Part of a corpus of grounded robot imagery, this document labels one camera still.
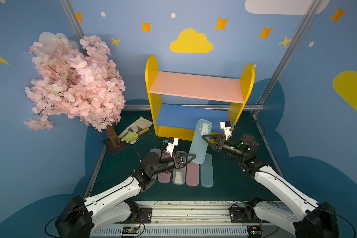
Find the teal pencil case with label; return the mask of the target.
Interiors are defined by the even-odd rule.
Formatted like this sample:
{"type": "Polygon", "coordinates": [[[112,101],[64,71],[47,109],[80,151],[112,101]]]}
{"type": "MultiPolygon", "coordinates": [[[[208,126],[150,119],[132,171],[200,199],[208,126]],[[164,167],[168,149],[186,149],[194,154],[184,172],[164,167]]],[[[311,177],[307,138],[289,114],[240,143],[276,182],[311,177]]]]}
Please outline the teal pencil case with label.
{"type": "Polygon", "coordinates": [[[197,122],[195,133],[189,150],[189,154],[196,155],[196,158],[192,160],[193,163],[195,164],[204,163],[208,143],[202,138],[202,136],[210,135],[211,131],[212,131],[212,123],[210,121],[200,119],[197,122]]]}

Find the pink pencil case shelf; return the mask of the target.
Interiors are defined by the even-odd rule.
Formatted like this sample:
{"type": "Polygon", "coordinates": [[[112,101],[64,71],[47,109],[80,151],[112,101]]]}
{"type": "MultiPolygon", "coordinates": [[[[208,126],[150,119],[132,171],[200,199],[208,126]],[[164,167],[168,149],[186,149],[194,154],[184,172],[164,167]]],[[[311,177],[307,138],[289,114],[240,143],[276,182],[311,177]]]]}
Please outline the pink pencil case shelf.
{"type": "Polygon", "coordinates": [[[199,185],[199,164],[190,162],[186,167],[186,184],[188,186],[199,185]]]}
{"type": "MultiPolygon", "coordinates": [[[[167,150],[164,150],[162,152],[161,160],[165,160],[167,158],[170,158],[170,153],[167,152],[167,150]]],[[[169,183],[171,180],[171,172],[168,173],[161,173],[157,176],[158,182],[160,183],[169,183]]]]}

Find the clear white pencil case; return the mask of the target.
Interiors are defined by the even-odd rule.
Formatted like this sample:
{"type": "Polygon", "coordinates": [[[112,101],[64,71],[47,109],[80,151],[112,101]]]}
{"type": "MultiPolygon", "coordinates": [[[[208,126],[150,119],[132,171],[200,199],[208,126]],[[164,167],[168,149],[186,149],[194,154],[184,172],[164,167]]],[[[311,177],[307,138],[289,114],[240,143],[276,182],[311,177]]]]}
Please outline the clear white pencil case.
{"type": "Polygon", "coordinates": [[[150,150],[150,152],[156,153],[159,156],[159,158],[161,158],[162,151],[160,149],[153,148],[153,149],[150,150]]]}

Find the white pencil case with label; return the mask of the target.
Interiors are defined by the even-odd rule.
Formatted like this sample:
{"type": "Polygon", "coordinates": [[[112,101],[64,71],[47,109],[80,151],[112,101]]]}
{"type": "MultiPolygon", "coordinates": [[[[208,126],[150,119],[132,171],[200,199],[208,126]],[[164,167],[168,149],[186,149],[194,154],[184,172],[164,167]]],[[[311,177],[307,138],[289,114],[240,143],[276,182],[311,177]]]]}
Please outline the white pencil case with label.
{"type": "Polygon", "coordinates": [[[183,185],[185,183],[185,179],[186,179],[186,167],[178,170],[173,170],[173,174],[172,174],[173,184],[183,185]]]}

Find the green pencil case shelf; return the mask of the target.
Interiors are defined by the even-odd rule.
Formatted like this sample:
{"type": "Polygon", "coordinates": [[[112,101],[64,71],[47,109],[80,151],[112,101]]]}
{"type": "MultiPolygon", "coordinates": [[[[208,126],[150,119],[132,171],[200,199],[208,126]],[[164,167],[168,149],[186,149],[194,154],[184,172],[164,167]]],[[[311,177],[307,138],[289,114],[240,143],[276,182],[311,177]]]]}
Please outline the green pencil case shelf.
{"type": "Polygon", "coordinates": [[[213,159],[209,153],[205,155],[204,162],[200,164],[200,183],[206,188],[211,188],[214,185],[213,159]]]}

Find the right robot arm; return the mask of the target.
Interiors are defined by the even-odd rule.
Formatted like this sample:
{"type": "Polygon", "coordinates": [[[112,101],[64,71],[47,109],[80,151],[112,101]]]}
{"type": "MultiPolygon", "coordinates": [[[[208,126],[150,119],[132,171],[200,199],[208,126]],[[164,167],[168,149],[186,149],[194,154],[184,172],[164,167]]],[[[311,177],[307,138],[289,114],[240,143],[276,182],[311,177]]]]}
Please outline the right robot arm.
{"type": "Polygon", "coordinates": [[[204,135],[202,138],[213,150],[236,157],[245,174],[269,189],[290,209],[287,212],[271,207],[256,198],[248,202],[245,209],[249,217],[268,221],[296,238],[339,237],[335,209],[327,202],[321,204],[305,195],[265,164],[256,155],[259,145],[253,135],[243,134],[238,144],[230,142],[221,134],[204,135]]]}

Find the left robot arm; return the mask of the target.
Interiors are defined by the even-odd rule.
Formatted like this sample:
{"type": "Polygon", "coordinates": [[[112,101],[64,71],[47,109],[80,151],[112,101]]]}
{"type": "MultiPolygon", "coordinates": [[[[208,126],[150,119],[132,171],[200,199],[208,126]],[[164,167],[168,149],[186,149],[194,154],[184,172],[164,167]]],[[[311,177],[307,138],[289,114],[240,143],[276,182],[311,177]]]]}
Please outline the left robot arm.
{"type": "Polygon", "coordinates": [[[148,190],[155,184],[155,175],[186,167],[195,154],[173,153],[162,160],[150,152],[141,160],[140,167],[126,180],[95,196],[72,198],[56,218],[55,228],[61,238],[88,238],[97,230],[128,219],[132,210],[126,200],[148,190]],[[120,209],[124,205],[129,211],[120,209]]]}

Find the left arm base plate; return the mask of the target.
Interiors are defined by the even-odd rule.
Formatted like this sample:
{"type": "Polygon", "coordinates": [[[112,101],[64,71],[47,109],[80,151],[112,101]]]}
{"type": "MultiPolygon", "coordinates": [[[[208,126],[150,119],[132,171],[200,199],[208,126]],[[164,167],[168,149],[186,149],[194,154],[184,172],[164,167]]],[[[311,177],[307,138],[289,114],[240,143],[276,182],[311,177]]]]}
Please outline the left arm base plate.
{"type": "Polygon", "coordinates": [[[130,220],[136,223],[150,224],[153,209],[150,207],[139,208],[131,213],[130,220]]]}

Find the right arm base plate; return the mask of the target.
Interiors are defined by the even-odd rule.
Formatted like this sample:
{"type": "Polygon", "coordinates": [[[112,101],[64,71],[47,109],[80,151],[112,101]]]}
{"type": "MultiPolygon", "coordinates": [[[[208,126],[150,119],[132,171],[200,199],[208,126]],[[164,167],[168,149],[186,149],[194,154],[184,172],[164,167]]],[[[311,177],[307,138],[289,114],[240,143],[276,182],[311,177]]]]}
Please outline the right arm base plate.
{"type": "Polygon", "coordinates": [[[251,223],[253,221],[251,213],[246,209],[232,206],[229,208],[231,223],[251,223]]]}

